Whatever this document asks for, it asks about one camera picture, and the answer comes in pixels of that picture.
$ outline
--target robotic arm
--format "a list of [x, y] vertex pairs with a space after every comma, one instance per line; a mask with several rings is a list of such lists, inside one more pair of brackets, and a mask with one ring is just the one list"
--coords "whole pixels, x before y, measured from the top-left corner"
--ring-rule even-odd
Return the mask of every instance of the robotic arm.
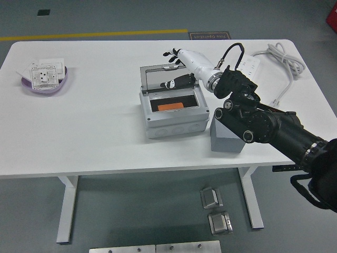
[[[242, 53], [235, 70], [228, 66], [221, 72], [226, 54], [236, 45]], [[308, 132], [295, 112], [261, 104], [255, 93], [257, 85], [236, 70], [243, 53], [240, 43], [233, 44], [216, 67], [203, 54], [194, 51], [173, 49], [164, 56], [173, 55], [170, 62], [178, 59], [176, 63], [183, 63], [218, 99], [230, 95], [223, 108], [215, 110], [215, 118], [246, 143], [269, 143], [294, 161], [307, 174], [293, 176], [291, 184], [311, 204], [337, 212], [337, 139], [327, 142]], [[298, 183], [302, 179], [311, 179], [309, 190], [318, 201]]]

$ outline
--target electrical outlet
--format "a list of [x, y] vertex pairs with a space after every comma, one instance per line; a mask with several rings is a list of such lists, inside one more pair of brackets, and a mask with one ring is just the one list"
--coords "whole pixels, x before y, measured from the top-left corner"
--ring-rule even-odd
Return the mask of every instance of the electrical outlet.
[[41, 69], [40, 70], [40, 81], [43, 82], [48, 82], [48, 71], [47, 69]]
[[244, 54], [236, 70], [241, 71], [242, 74], [244, 74], [252, 81], [256, 73], [257, 67], [259, 67], [259, 64], [260, 59]]
[[51, 90], [59, 85], [55, 65], [32, 67], [31, 79], [33, 90]]

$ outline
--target white robotic hand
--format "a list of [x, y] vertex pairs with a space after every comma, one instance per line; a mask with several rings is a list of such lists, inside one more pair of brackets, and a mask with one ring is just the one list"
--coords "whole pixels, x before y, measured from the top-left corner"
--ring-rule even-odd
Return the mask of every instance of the white robotic hand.
[[199, 52], [185, 50], [185, 49], [175, 49], [165, 52], [164, 56], [172, 55], [168, 62], [172, 63], [176, 59], [175, 64], [182, 63], [187, 67], [189, 71], [194, 74], [197, 80], [201, 80], [205, 88], [213, 92], [215, 86], [217, 85], [222, 72], [214, 67], [214, 65], [206, 58], [205, 55]]

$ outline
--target black strap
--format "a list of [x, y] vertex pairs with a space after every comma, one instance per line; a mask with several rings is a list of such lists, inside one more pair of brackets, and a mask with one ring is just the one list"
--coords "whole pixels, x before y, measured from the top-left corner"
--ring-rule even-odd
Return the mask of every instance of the black strap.
[[314, 197], [308, 192], [308, 190], [303, 185], [298, 183], [298, 180], [311, 179], [311, 178], [312, 178], [311, 174], [294, 175], [290, 178], [290, 182], [292, 186], [295, 187], [295, 189], [299, 192], [299, 194], [305, 197], [306, 200], [309, 201], [311, 204], [321, 209], [329, 209], [323, 203], [314, 199]]

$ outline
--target black cable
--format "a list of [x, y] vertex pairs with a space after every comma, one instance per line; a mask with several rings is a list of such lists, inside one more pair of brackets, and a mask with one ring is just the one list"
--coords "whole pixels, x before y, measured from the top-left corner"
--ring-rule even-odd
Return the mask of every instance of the black cable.
[[223, 57], [221, 58], [221, 62], [223, 62], [224, 60], [225, 60], [225, 57], [227, 56], [227, 54], [228, 54], [228, 52], [233, 48], [233, 47], [235, 47], [235, 46], [239, 46], [240, 47], [240, 49], [241, 49], [241, 54], [240, 54], [240, 57], [239, 57], [239, 59], [237, 60], [237, 63], [236, 63], [236, 65], [235, 65], [235, 69], [234, 70], [236, 70], [236, 68], [239, 66], [239, 64], [240, 64], [240, 62], [241, 62], [241, 60], [242, 60], [242, 57], [243, 57], [243, 54], [244, 54], [244, 47], [243, 47], [243, 45], [241, 44], [241, 43], [234, 43], [233, 45], [231, 45], [228, 49], [227, 49], [227, 51], [225, 52], [225, 54], [223, 55]]
[[329, 209], [326, 205], [324, 205], [323, 203], [315, 200], [310, 193], [308, 192], [308, 190], [301, 185], [300, 183], [298, 183], [298, 180], [304, 180], [304, 179], [311, 179], [312, 176], [311, 174], [304, 174], [304, 175], [294, 175], [290, 178], [290, 183], [292, 184], [293, 187], [295, 187], [295, 189], [299, 192], [300, 195], [302, 195], [303, 197], [306, 198], [307, 201], [309, 201], [311, 204], [313, 204], [314, 206], [321, 208], [321, 209]]

